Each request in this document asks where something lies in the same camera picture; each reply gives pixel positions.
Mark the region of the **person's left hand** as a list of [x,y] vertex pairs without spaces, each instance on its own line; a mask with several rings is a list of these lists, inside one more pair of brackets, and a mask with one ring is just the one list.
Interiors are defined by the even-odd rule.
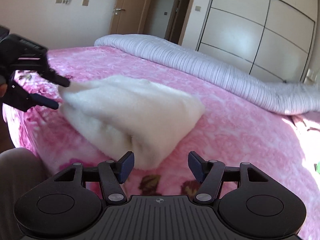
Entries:
[[0,98],[2,98],[7,91],[7,83],[3,76],[0,76]]

